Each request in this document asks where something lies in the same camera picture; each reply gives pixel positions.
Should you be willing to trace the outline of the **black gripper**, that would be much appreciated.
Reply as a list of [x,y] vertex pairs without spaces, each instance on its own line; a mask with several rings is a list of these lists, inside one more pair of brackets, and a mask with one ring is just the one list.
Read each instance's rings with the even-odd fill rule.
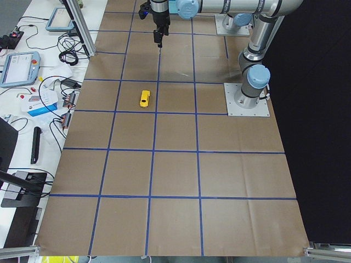
[[[151,13],[154,23],[157,27],[163,27],[164,35],[169,35],[169,25],[171,24],[169,16],[168,0],[151,0]],[[154,30],[154,42],[158,47],[162,47],[162,31]]]

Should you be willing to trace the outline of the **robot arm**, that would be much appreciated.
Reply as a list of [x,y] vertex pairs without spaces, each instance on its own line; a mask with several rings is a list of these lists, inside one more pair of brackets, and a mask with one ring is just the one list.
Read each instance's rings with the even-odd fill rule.
[[224,34],[228,36],[249,36],[250,32],[248,29],[248,25],[250,24],[251,20],[251,14],[227,14],[222,22]]
[[302,1],[176,1],[175,8],[185,20],[197,14],[214,14],[221,19],[219,26],[227,35],[253,23],[247,47],[238,56],[242,84],[232,97],[239,107],[252,109],[263,99],[261,93],[270,80],[270,71],[262,65],[269,44],[284,17],[301,4]]

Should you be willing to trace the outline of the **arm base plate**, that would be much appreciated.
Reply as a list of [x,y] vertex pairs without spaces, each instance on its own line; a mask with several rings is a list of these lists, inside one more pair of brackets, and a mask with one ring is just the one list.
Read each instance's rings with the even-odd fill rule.
[[248,25],[252,20],[252,14],[217,14],[214,17],[218,36],[248,37],[250,35]]
[[266,99],[249,98],[241,90],[241,83],[224,83],[227,113],[230,117],[270,117]]

